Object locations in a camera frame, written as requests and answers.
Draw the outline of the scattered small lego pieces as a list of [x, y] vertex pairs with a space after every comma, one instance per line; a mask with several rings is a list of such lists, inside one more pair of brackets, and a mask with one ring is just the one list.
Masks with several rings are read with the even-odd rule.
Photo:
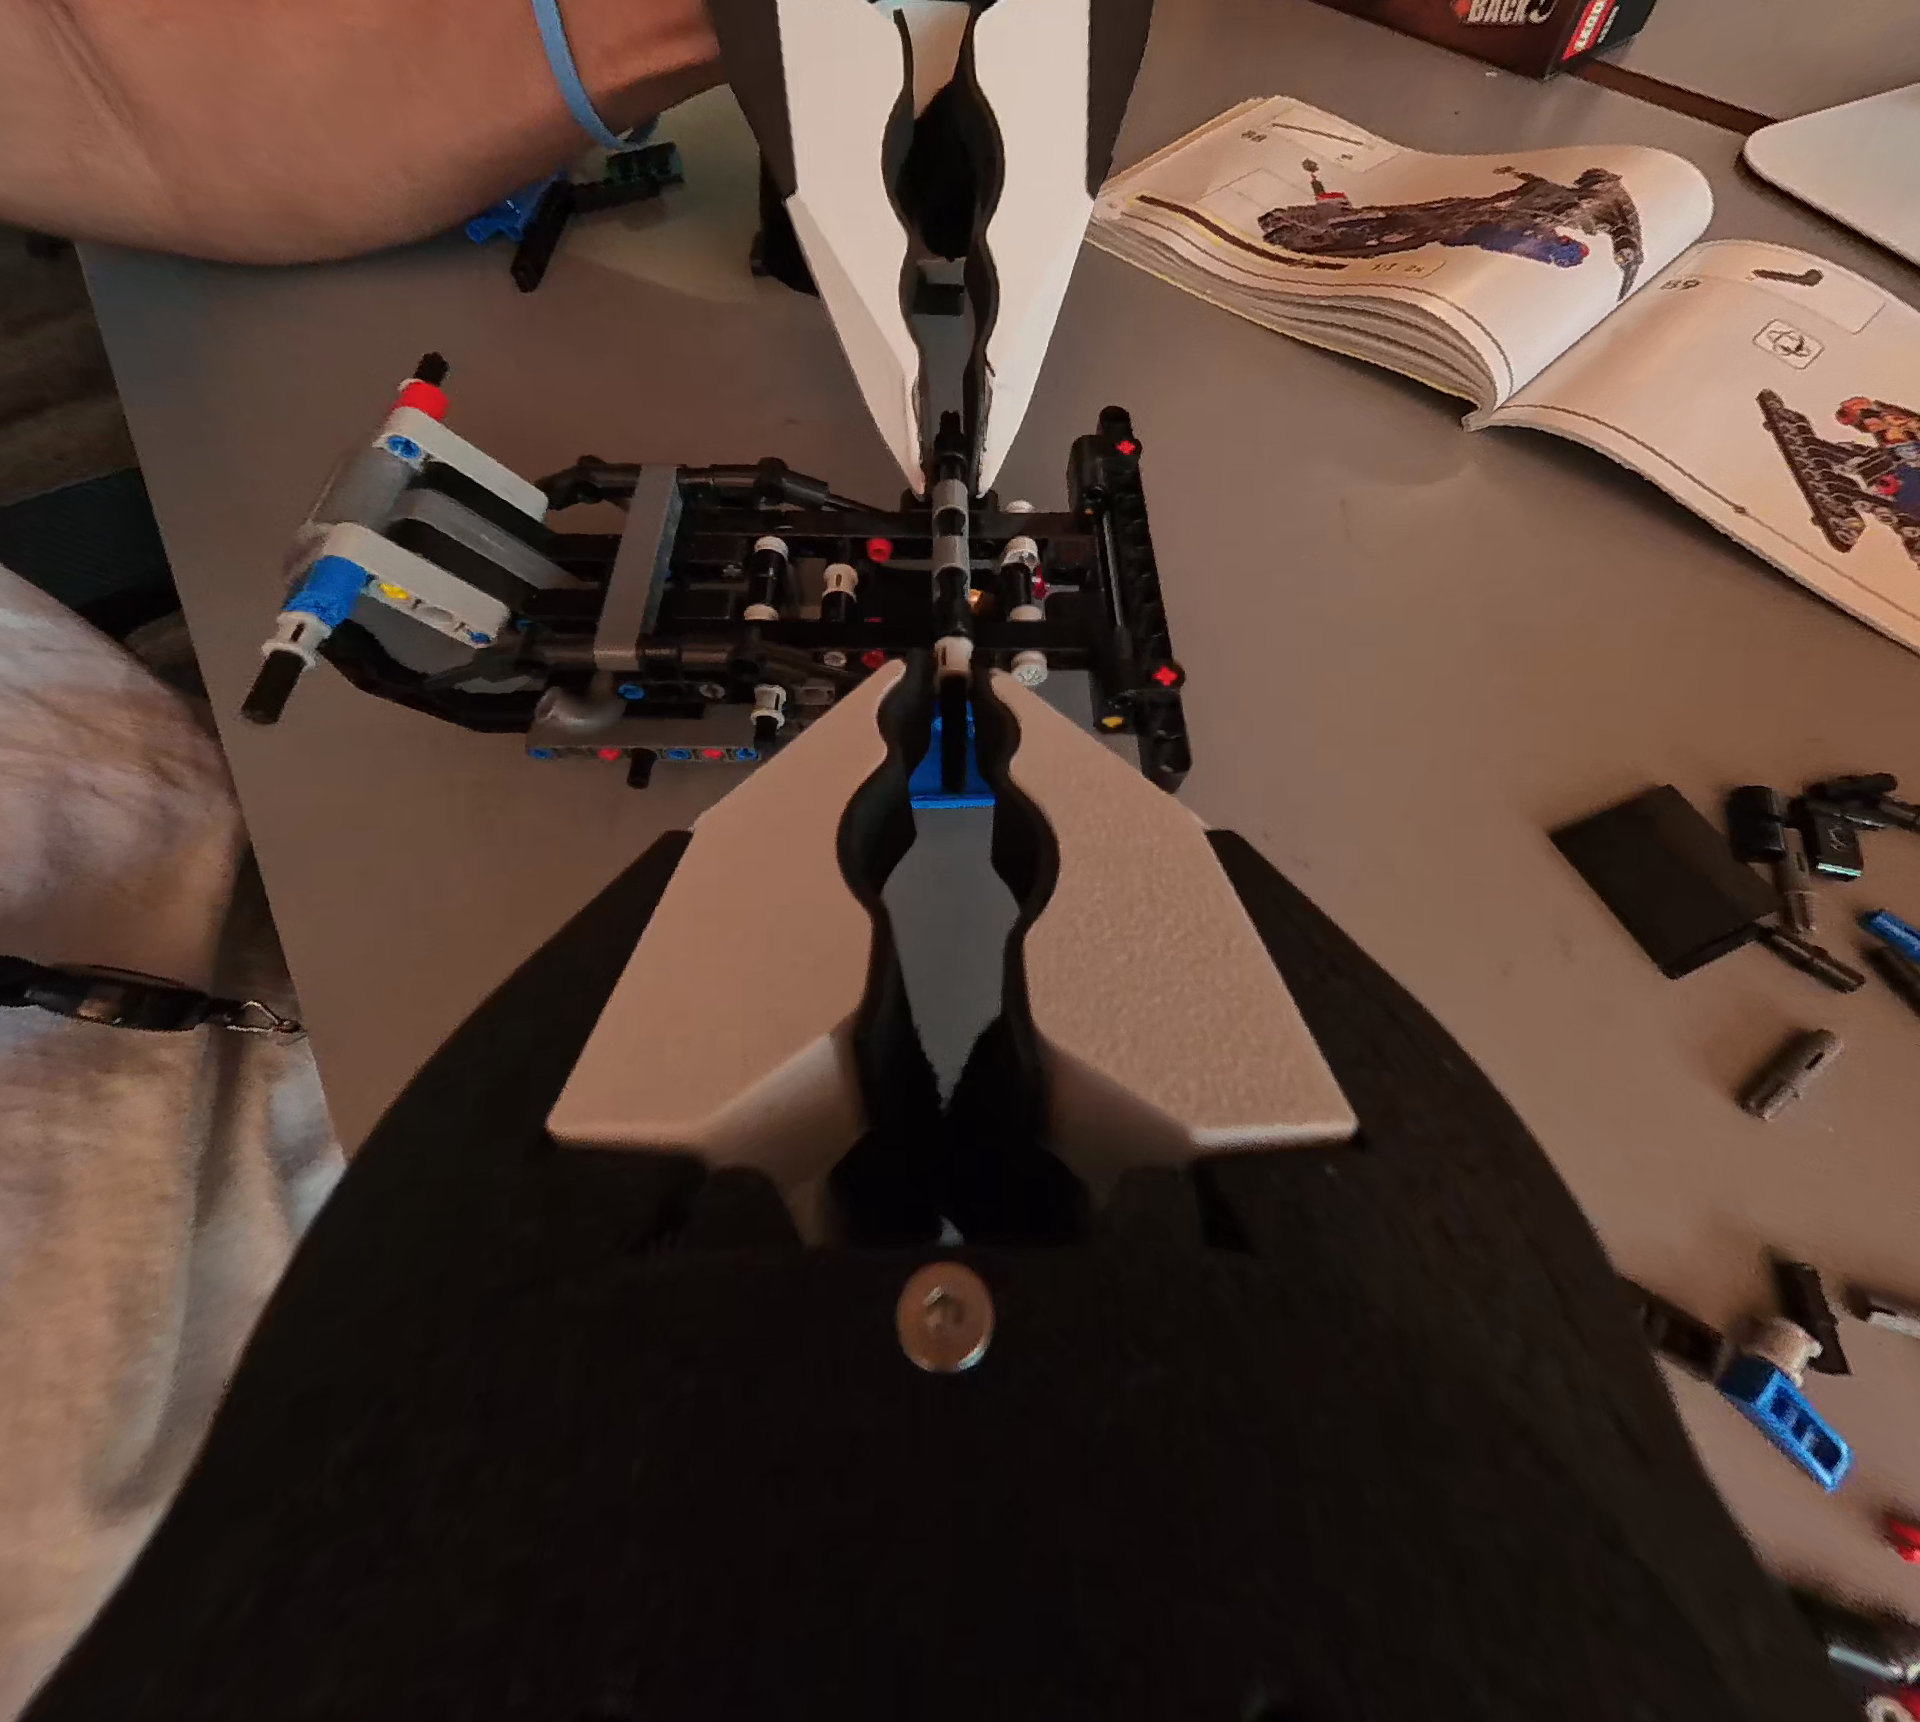
[[[1828, 1665], [1845, 1719], [1917, 1719], [1917, 773], [1748, 781], [1702, 798], [1778, 917], [1753, 946], [1783, 997], [1753, 997], [1731, 1056], [1708, 1056], [1705, 1213], [1690, 1268], [1630, 1244], [1630, 1325], [1739, 1465], [1785, 1500], [1765, 1509], [1763, 1570]], [[1783, 1367], [1852, 1449], [1834, 1493], [1747, 1423], [1717, 1378], [1741, 1352]]]

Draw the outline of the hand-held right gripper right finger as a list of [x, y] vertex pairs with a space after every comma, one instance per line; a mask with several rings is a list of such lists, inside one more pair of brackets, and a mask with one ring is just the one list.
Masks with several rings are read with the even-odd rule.
[[1020, 682], [982, 681], [975, 728], [1043, 1144], [1102, 1193], [1140, 1166], [1350, 1141], [1357, 1110], [1206, 823]]

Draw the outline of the small blue lego beam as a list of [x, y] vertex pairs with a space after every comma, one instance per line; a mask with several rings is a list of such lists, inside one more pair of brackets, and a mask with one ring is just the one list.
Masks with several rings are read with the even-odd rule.
[[1834, 1494], [1846, 1484], [1855, 1450], [1788, 1368], [1742, 1350], [1720, 1370], [1717, 1392], [1822, 1493]]

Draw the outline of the lego instruction booklet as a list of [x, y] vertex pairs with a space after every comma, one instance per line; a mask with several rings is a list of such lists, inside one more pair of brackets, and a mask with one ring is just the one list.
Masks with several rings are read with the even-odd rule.
[[1466, 429], [1585, 447], [1917, 653], [1917, 307], [1712, 240], [1714, 206], [1668, 151], [1426, 152], [1266, 98], [1111, 178], [1089, 243]]

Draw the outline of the black lego beam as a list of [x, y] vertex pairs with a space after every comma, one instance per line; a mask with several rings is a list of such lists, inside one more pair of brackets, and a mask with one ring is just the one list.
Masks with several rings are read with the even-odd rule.
[[514, 254], [508, 278], [518, 295], [534, 295], [565, 243], [569, 226], [586, 216], [651, 204], [685, 184], [685, 162], [677, 143], [648, 143], [630, 151], [612, 151], [595, 178], [555, 174], [514, 204], [508, 240]]

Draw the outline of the blue lego connector piece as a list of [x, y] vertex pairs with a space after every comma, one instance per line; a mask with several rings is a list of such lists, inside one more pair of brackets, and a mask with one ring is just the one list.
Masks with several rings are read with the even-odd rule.
[[540, 219], [540, 210], [558, 187], [565, 187], [567, 174], [544, 174], [513, 195], [493, 202], [490, 206], [468, 216], [465, 223], [465, 237], [475, 247], [486, 247], [497, 240], [505, 240], [513, 247], [522, 245], [529, 230]]

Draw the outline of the black square lego panel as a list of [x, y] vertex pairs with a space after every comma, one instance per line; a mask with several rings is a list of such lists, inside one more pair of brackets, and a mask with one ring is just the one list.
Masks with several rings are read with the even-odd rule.
[[1670, 982], [1759, 943], [1773, 885], [1674, 784], [1548, 830], [1548, 843]]

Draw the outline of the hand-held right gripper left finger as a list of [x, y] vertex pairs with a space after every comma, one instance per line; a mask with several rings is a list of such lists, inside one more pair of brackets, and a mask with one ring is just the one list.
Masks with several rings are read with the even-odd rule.
[[700, 814], [546, 1132], [760, 1174], [804, 1230], [942, 1240], [941, 1096], [886, 885], [917, 843], [929, 660], [886, 660]]

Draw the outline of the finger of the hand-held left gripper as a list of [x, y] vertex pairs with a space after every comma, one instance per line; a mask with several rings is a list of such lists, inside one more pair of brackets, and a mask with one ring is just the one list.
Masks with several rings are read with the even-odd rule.
[[973, 230], [973, 487], [985, 494], [1039, 386], [1093, 216], [1093, 0], [998, 0], [964, 69], [985, 123]]
[[775, 0], [794, 188], [786, 215], [877, 432], [923, 494], [923, 354], [888, 151], [911, 139], [936, 0]]

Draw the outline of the blue wristband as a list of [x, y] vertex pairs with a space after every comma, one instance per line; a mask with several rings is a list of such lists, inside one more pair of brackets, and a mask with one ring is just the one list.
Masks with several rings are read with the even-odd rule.
[[656, 117], [646, 117], [626, 131], [616, 131], [600, 115], [575, 58], [561, 0], [529, 3], [544, 66], [571, 124], [588, 145], [608, 151], [610, 154], [624, 154], [651, 145], [660, 127]]

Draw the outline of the black and blue lego car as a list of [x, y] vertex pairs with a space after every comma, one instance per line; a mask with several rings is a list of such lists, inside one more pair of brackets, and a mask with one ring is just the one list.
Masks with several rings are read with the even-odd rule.
[[[583, 456], [531, 480], [449, 422], [436, 350], [314, 500], [241, 715], [277, 726], [329, 664], [534, 761], [764, 762], [884, 662], [934, 653], [927, 492], [893, 509], [780, 458]], [[1089, 678], [1097, 732], [1178, 790], [1192, 754], [1133, 415], [1069, 451], [1066, 503], [973, 494], [973, 668]]]

